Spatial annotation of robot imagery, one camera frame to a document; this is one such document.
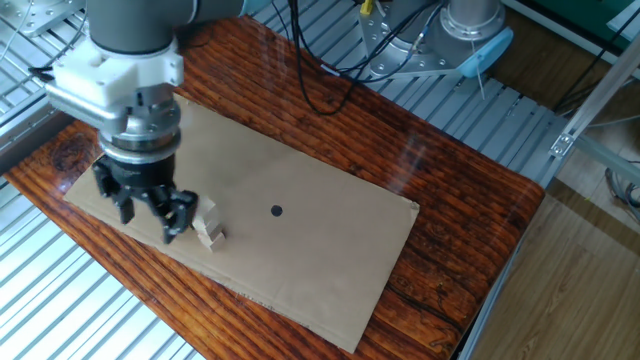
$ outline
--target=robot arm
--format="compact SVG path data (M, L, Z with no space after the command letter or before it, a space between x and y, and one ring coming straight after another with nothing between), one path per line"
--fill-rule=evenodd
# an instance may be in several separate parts
M100 193L134 217L133 199L162 223L164 242L191 224L198 197L173 182L183 81L176 26L243 15L271 0L88 0L90 38L53 65L46 85L58 109L98 129Z

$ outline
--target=metal rod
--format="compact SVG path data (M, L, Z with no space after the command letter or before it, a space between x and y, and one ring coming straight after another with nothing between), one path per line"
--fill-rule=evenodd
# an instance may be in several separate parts
M638 65L640 65L640 36L637 36L627 50L620 55L618 61L585 100L582 107L565 127L563 133L567 133L574 138L580 136L622 84L638 68Z
M632 184L640 184L640 168L621 158L599 142L583 135L576 139L575 146Z

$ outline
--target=wire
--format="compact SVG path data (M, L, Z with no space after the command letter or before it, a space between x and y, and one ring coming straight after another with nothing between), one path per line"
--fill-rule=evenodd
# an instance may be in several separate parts
M593 128L598 128L598 127L606 127L606 126L613 126L613 125L620 125L620 124L623 124L623 123L627 123L627 122L630 122L630 121L636 121L636 120L640 120L640 115L631 116L631 117L628 117L628 118L615 120L615 121L609 121L609 122L602 123L602 124L589 125L589 126L587 126L587 129L593 129Z
M364 70L366 69L367 65L369 65L371 63L371 61L378 56L380 53L382 53L382 51L384 50L384 48L386 48L386 46L388 46L391 43L391 40L393 40L393 38L395 38L397 36L397 34L401 33L402 31L404 31L408 26L410 26L410 24L413 23L413 21L415 21L415 19L425 10L429 7L430 5L423 5L421 6L419 9L417 9L416 11L414 11L411 15L409 15L406 19L404 19L400 24L398 24L398 26L396 26L396 28L394 28L393 30L391 30L383 39L382 41L374 48L374 50L371 52L370 56L367 57L367 59L361 61L360 63L358 63L356 66L347 69L346 71L338 71L338 73L341 74L341 77L348 79L351 82L351 85L349 86L349 88L347 89L342 101L340 101L339 105L331 111L322 111L320 109L318 109L313 102L311 101L311 99L309 98L309 94L307 93L305 84L304 84L304 77L302 74L302 60L306 60L306 58L304 58L303 54L302 54L302 47L305 48L305 50L307 50L307 52L309 53L309 55L312 57L312 59L316 62L316 64L322 64L322 61L320 59L318 59L313 52L311 51L311 49L309 48L306 40L304 39L304 35L302 34L302 28L300 27L300 23L299 23L299 9L298 9L298 2L296 0L289 0L289 9L291 11L291 30L293 32L293 43L295 45L295 49L296 49L296 64L298 67L298 81L300 83L300 90L302 92L302 96L304 97L305 101L307 102L307 104L309 105L309 107L318 115L323 115L323 116L331 116L331 115L335 115L338 112L340 112L342 110L342 108L344 108L344 106L346 105L346 103L348 102L351 93L353 92L354 88L356 85L358 84L363 84L363 83L368 83L368 82L374 82L374 81L381 81L384 80L390 76L392 76L393 74L395 74L398 70L396 69L395 71L391 72L388 75L385 75L383 78L377 78L377 79L370 79L370 80L361 80L360 76L362 76L362 73L364 72ZM354 71L354 70L358 70L358 73L356 74L355 77L351 77L349 76L347 73Z
M53 70L53 68L51 67L51 65L60 57L62 56L65 52L67 52L69 49L71 49L71 47L73 45L76 44L76 42L78 42L78 40L80 39L80 36L82 36L82 29L84 28L84 25L87 23L87 12L85 10L84 13L84 18L82 19L82 23L80 23L80 26L78 27L78 30L76 31L76 34L73 36L73 38L71 39L71 41L69 41L67 43L67 45L65 45L62 49L60 49L60 51L58 51L58 53L56 55L54 55L51 60L47 61L44 65L42 65L41 67L30 67L29 73L31 73L32 76L37 77L38 79L44 81L44 82L48 82L53 80L53 76L46 74L46 72Z
M613 35L613 37L607 42L607 44L605 44L605 46L602 47L602 50L600 51L600 53L598 53L598 55L596 56L595 59L593 59L593 61L591 62L591 64L582 72L582 74L580 75L580 77L578 78L578 80L576 80L573 85L571 85L571 87L569 88L569 90L567 90L564 95L562 95L562 97L560 98L560 101L558 101L558 103L556 104L556 106L553 108L554 112L557 112L558 109L560 109L560 107L564 104L564 102L567 100L567 98L569 98L572 94L573 91L578 87L578 85L580 85L580 83L587 77L587 75L589 75L589 73L591 72L591 70L593 70L593 68L596 66L596 64L598 63L598 61L600 61L600 59L602 59L602 56L604 56L604 54L607 52L607 49L611 48L611 46L613 45L614 41L616 41L616 39L622 34L622 32L627 28L627 26L629 26L629 24L631 24L631 22L633 22L633 20L640 14L640 8L638 8L638 10L636 10L633 15L631 15L631 17L629 18L629 20L627 20L622 27L620 27L620 29L618 29L618 31L615 33L615 35Z
M2 62L2 60L4 60L5 56L7 56L7 52L9 51L9 48L11 47L11 44L13 43L13 40L15 40L16 36L20 32L20 29L22 28L22 26L24 25L25 21L27 20L27 17L31 13L31 6L33 6L33 1L29 1L29 7L27 7L27 12L24 14L24 17L22 18L22 21L20 22L20 25L18 25L18 27L16 28L16 31L14 31L13 34L11 34L11 37L9 38L9 41L7 41L7 45L4 47L4 51L2 52L2 55L0 55L0 62Z
M376 3L376 7L378 8L378 12L380 13L380 15L382 15L382 17L387 17L387 13L384 11L384 8L382 7L382 4L380 4L380 0L375 0Z
M291 37L289 36L289 29L287 29L287 25L284 23L284 19L282 18L282 14L280 14L280 10L278 10L275 2L272 2L271 5L273 5L273 8L276 10L276 14L278 14L278 19L280 19L280 23L284 28L284 32L285 34L287 34L287 40L291 41Z

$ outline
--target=cylindrical metal part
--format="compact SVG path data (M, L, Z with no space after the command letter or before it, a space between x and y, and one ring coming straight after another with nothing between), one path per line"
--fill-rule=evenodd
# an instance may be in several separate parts
M490 39L504 28L504 19L499 0L451 0L440 13L442 27L462 41Z
M236 17L245 0L87 0L91 39L105 50L129 55L167 48L173 28L189 22Z
M156 6L150 0L88 0L91 39L118 54L150 54L167 48L173 27L156 13Z
M450 0L451 18L458 24L473 28L491 21L500 8L500 0Z

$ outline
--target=blue bracket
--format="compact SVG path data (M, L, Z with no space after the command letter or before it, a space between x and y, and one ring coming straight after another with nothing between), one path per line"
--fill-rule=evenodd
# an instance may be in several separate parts
M513 30L509 27L504 28L482 48L477 49L476 53L458 66L457 70L468 78L478 76L478 70L480 70L481 74L484 73L489 66L493 65L504 54L509 45L511 45L512 40Z

